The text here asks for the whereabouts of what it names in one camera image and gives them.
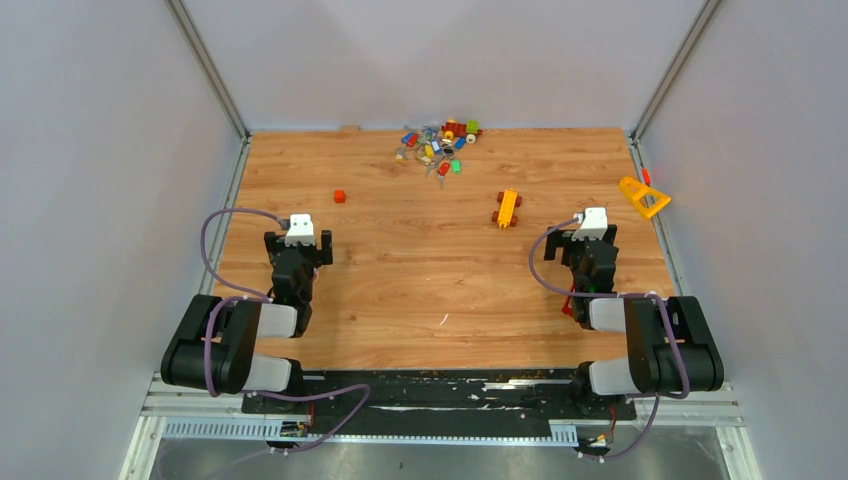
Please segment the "keyring with colourful keys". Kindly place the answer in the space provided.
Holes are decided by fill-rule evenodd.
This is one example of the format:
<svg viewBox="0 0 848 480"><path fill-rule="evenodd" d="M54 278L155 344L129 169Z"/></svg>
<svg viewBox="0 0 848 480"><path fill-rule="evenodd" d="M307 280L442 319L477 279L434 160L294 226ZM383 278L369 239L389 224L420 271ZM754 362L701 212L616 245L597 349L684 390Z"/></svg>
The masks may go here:
<svg viewBox="0 0 848 480"><path fill-rule="evenodd" d="M415 160L425 168L425 176L434 175L440 188L444 188L449 174L459 175L467 167L458 152L465 146L466 138L453 138L435 126L419 129L404 127L400 145L395 149L397 163Z"/></svg>

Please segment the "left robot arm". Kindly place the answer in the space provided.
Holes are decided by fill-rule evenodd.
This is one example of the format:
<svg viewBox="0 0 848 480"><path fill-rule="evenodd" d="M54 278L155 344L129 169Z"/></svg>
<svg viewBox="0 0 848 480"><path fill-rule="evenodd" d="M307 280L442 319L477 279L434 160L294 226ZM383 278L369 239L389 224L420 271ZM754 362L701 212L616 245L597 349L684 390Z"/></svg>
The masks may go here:
<svg viewBox="0 0 848 480"><path fill-rule="evenodd" d="M192 298L162 358L165 383L213 396L267 391L268 400L283 413L304 405L307 389L300 363L256 352L259 339L305 333L317 271L333 263L331 231L321 232L319 246L296 242L293 236L292 230L264 235L272 266L268 300Z"/></svg>

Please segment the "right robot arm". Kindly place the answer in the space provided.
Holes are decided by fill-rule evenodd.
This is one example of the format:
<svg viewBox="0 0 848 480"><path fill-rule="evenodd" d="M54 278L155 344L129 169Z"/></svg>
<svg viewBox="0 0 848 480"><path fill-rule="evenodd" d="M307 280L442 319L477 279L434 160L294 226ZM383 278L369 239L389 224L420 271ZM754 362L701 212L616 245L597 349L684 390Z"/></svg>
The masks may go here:
<svg viewBox="0 0 848 480"><path fill-rule="evenodd" d="M592 418L609 407L611 396L684 398L718 390L724 365L699 300L615 291L616 233L611 225L592 238L561 225L540 241L544 260L559 260L572 275L564 314L583 329L626 339L624 356L580 364L573 408Z"/></svg>

